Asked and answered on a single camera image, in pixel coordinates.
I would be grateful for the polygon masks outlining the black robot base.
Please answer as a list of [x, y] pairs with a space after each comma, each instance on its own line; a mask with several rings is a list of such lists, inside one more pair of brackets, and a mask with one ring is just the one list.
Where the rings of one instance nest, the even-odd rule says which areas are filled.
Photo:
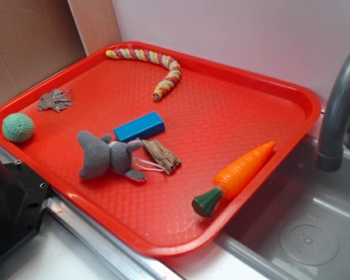
[[28, 165], [0, 160], [0, 262], [38, 234], [50, 191]]

